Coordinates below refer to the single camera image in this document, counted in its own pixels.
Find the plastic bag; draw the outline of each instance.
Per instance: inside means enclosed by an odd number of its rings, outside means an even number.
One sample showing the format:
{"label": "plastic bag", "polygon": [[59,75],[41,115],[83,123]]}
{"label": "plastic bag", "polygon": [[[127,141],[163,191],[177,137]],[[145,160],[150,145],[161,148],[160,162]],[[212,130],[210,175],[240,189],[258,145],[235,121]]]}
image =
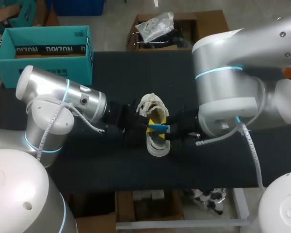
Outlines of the plastic bag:
{"label": "plastic bag", "polygon": [[147,22],[136,25],[136,28],[144,42],[148,43],[174,29],[174,13],[165,12]]}

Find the bolt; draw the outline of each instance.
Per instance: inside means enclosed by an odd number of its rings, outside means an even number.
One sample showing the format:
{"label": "bolt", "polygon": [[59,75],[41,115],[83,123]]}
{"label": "bolt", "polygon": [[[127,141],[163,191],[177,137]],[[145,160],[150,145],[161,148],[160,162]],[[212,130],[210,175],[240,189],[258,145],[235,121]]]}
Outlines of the bolt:
{"label": "bolt", "polygon": [[281,32],[279,35],[280,35],[280,37],[285,37],[286,36],[286,32]]}
{"label": "bolt", "polygon": [[81,104],[85,105],[85,104],[87,104],[87,99],[86,98],[81,98],[80,102],[81,102]]}

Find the metal frame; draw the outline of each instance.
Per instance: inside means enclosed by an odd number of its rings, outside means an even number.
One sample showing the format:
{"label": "metal frame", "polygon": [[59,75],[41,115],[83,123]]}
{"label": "metal frame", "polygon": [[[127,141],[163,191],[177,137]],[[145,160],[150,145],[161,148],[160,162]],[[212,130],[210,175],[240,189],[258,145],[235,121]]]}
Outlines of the metal frame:
{"label": "metal frame", "polygon": [[147,222],[118,222],[117,230],[159,229],[159,228],[197,228],[197,227],[235,227],[248,226],[249,209],[242,188],[232,189],[238,219],[227,220],[177,220],[177,221],[147,221]]}

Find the blue crate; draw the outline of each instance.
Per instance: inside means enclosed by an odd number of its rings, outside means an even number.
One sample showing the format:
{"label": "blue crate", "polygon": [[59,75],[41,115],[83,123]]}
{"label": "blue crate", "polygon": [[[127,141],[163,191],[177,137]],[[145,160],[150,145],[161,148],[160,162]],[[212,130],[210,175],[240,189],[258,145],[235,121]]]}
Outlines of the blue crate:
{"label": "blue crate", "polygon": [[46,4],[53,4],[58,16],[100,16],[104,0],[46,0]]}

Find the white cylinder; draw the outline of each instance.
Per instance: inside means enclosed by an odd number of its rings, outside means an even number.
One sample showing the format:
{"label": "white cylinder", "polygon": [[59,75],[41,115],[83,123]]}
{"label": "white cylinder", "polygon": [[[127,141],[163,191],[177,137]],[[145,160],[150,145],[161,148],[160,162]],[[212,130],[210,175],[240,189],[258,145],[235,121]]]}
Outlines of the white cylinder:
{"label": "white cylinder", "polygon": [[31,155],[0,150],[0,233],[76,233],[69,207]]}

